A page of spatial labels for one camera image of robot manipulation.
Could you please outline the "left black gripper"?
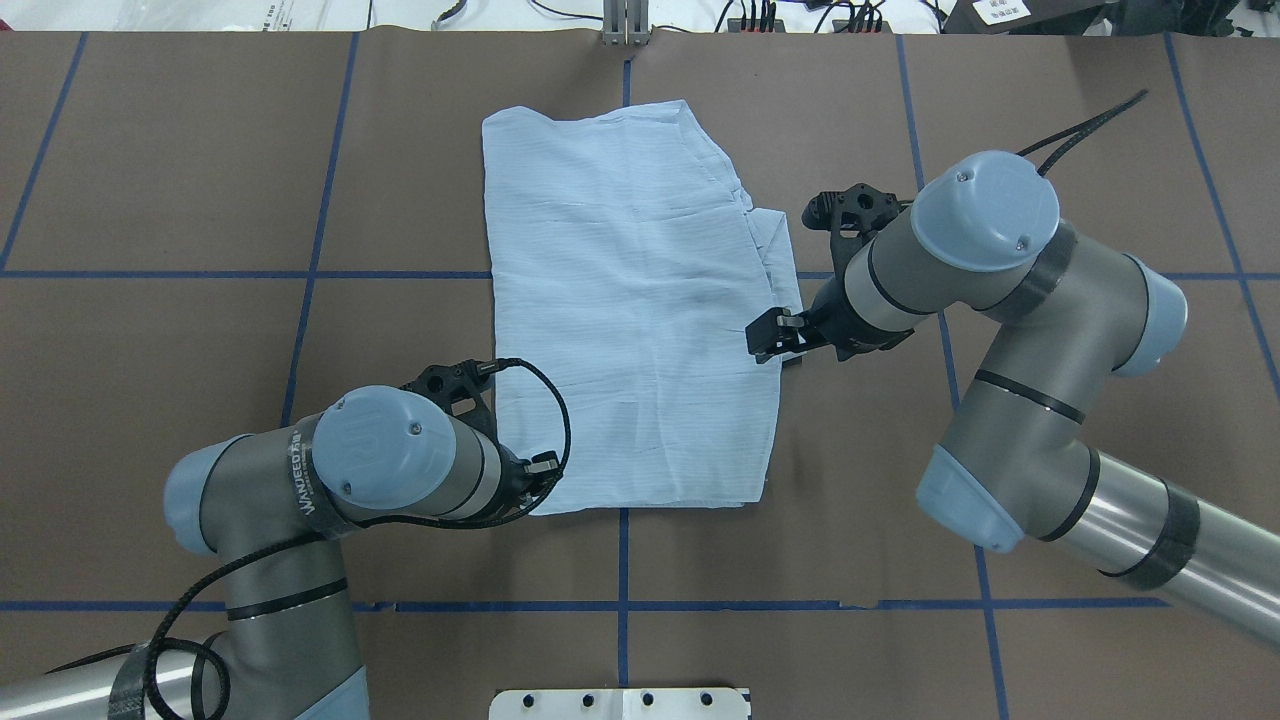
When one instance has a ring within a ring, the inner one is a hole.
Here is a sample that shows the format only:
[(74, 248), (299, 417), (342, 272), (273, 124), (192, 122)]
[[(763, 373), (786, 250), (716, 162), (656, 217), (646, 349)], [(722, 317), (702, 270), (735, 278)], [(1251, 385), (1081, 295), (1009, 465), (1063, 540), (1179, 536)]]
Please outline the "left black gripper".
[(503, 445), (498, 446), (500, 457), (499, 486), (493, 498), (492, 521), (513, 521), (530, 512), (530, 507), (544, 495), (544, 477), (559, 477), (563, 473), (561, 457), (556, 451), (545, 451), (530, 457), (517, 457)]

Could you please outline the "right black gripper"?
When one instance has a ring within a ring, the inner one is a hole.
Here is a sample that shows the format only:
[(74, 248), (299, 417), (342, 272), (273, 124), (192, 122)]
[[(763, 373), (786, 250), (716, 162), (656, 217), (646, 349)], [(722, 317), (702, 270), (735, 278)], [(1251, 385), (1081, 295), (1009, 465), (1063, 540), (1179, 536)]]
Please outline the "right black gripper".
[(835, 275), (818, 290), (805, 315), (771, 307), (745, 328), (746, 346), (755, 346), (758, 365), (773, 357), (786, 363), (824, 346), (833, 347), (837, 360), (844, 363), (856, 355), (895, 348), (910, 336), (911, 329), (883, 331), (861, 318), (842, 279)]

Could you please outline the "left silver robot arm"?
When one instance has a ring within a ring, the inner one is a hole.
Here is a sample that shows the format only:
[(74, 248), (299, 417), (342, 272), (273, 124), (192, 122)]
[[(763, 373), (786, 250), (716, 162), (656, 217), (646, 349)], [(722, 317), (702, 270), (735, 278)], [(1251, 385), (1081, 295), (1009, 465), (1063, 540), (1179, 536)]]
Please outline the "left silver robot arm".
[(166, 479), (164, 514), (218, 569), (146, 641), (4, 688), (3, 716), (367, 719), (340, 542), (390, 524), (503, 525), (550, 493), (567, 457), (516, 457), (481, 404), (454, 416), (389, 386), (195, 451)]

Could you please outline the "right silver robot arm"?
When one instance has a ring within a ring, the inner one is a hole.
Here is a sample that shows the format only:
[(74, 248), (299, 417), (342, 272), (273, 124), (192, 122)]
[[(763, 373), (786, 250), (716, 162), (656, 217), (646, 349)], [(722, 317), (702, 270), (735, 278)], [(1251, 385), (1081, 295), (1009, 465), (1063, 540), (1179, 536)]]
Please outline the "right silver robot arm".
[(998, 325), (916, 488), (927, 515), (988, 551), (1060, 547), (1277, 646), (1277, 537), (1082, 441), (1105, 382), (1152, 372), (1181, 341), (1175, 283), (1080, 234), (1036, 165), (1002, 150), (909, 202), (867, 184), (819, 193), (803, 222), (829, 233), (835, 272), (809, 307), (746, 327), (758, 363), (887, 351), (955, 304)]

